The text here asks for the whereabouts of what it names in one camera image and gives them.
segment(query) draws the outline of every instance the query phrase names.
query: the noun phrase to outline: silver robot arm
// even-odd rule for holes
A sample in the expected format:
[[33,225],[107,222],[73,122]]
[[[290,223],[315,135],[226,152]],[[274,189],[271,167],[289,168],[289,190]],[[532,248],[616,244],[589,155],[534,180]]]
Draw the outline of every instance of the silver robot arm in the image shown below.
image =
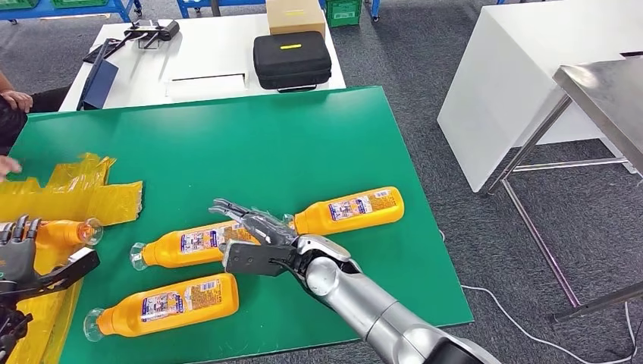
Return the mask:
[[289,271],[313,298],[334,310],[387,364],[500,364],[479,345],[425,322],[392,297],[326,237],[297,236],[265,212],[215,200],[261,245],[230,241],[221,247],[230,273],[276,276]]
[[[390,364],[500,364],[471,341],[454,337],[410,312],[369,277],[341,246],[319,235],[303,235],[298,253],[316,249],[306,269],[310,293],[331,307]],[[338,262],[352,264],[350,271]]]

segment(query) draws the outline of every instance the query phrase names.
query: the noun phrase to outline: stainless steel table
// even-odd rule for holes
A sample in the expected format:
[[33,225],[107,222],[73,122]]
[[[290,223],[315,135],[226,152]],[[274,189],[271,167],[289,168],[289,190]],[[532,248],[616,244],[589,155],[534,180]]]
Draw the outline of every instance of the stainless steel table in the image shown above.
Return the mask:
[[[571,309],[554,314],[554,319],[561,322],[596,312],[613,303],[641,296],[643,295],[643,282],[633,284],[589,303],[581,304],[556,259],[527,214],[525,207],[511,187],[508,177],[513,173],[526,171],[627,162],[631,163],[638,171],[643,171],[643,103],[641,103],[643,100],[643,59],[630,58],[575,66],[560,66],[554,75],[554,80],[565,91],[566,95],[560,99],[554,109],[536,128],[525,145],[520,148],[518,154],[513,157],[498,178],[489,186],[486,193],[493,195],[496,189],[502,186],[509,194],[514,206],[518,209],[520,217],[527,225],[530,234],[572,304]],[[520,165],[534,149],[540,138],[572,102],[578,104],[625,157],[541,165]]]

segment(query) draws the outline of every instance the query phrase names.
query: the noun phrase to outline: black case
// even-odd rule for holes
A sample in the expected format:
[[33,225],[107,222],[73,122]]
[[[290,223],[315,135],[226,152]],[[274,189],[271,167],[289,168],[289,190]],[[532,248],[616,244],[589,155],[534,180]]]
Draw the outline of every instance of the black case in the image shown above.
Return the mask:
[[264,89],[311,86],[331,78],[331,55],[319,32],[259,36],[252,56]]

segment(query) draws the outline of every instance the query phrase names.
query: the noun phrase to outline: yellow bottle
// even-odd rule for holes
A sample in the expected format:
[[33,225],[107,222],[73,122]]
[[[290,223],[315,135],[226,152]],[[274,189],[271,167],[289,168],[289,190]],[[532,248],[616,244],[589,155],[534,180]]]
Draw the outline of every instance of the yellow bottle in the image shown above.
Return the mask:
[[83,323],[85,337],[126,337],[179,328],[232,315],[239,309],[237,281],[220,273],[135,293],[110,309],[93,309]]
[[295,215],[298,234],[335,234],[400,220],[404,201],[395,187],[382,187],[312,204]]
[[102,238],[102,225],[96,218],[84,222],[70,220],[43,221],[38,228],[36,244],[75,246],[96,245]]
[[[400,220],[404,201],[395,187],[382,187],[350,196],[317,202],[296,214],[291,222],[298,234],[334,234]],[[235,221],[173,231],[153,243],[136,243],[130,261],[136,270],[149,265],[166,268],[220,262],[219,246],[228,240],[259,242]]]
[[234,220],[188,230],[172,231],[153,243],[136,243],[130,250],[133,267],[142,271],[149,265],[166,268],[184,267],[207,262],[220,262],[219,245],[233,240],[259,242]]

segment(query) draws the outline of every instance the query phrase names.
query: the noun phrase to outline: blue rack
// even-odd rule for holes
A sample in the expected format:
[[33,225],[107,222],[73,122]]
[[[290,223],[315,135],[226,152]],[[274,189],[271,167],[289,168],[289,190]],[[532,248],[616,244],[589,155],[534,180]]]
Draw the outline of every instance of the blue rack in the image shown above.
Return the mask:
[[[201,8],[209,8],[210,0],[177,0],[179,5],[179,11],[181,16],[184,18],[190,17],[190,14],[187,12],[187,9],[195,8],[196,12],[200,12]],[[219,0],[219,6],[238,6],[238,5],[260,5],[265,4],[265,0]],[[325,0],[319,0],[319,4],[323,9],[325,6]]]
[[31,9],[15,9],[15,10],[1,10],[0,20],[16,20],[16,19],[32,19],[35,17],[66,17],[71,15],[87,15],[87,14],[106,14],[117,13],[121,16],[124,22],[129,23],[130,10],[132,6],[135,7],[134,11],[141,15],[140,0],[126,0],[125,5],[122,0],[108,0],[107,4],[100,6],[85,6],[80,8],[54,8],[54,5],[49,0],[40,0],[35,8]]

